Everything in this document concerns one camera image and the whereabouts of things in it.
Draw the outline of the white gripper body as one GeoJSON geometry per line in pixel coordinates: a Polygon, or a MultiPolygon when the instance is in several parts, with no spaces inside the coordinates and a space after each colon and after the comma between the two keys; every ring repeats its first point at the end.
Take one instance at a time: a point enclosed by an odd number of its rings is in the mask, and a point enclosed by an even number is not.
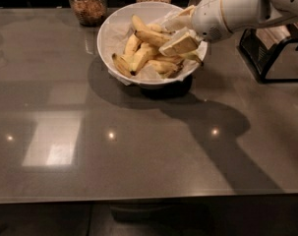
{"type": "Polygon", "coordinates": [[[229,38],[234,30],[228,24],[225,12],[232,0],[202,0],[191,16],[192,29],[206,42],[229,38]]]}

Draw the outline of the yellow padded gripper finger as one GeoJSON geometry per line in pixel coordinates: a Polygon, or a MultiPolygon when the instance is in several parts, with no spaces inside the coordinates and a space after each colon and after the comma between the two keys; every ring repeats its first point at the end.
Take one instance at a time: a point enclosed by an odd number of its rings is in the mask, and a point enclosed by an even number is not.
{"type": "Polygon", "coordinates": [[[191,5],[183,11],[169,16],[163,23],[167,30],[175,31],[182,28],[190,29],[192,27],[191,16],[195,10],[195,5],[191,5]]]}
{"type": "Polygon", "coordinates": [[[182,28],[176,31],[169,41],[159,48],[159,52],[164,56],[175,56],[196,50],[201,39],[192,29],[182,28]]]}

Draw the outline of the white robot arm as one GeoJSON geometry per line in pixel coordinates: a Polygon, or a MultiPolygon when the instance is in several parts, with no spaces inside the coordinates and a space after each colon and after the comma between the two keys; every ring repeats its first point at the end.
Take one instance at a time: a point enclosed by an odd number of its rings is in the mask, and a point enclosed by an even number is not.
{"type": "Polygon", "coordinates": [[[188,53],[202,41],[215,43],[245,29],[298,22],[298,0],[201,0],[179,31],[159,51],[165,56],[188,53]]]}

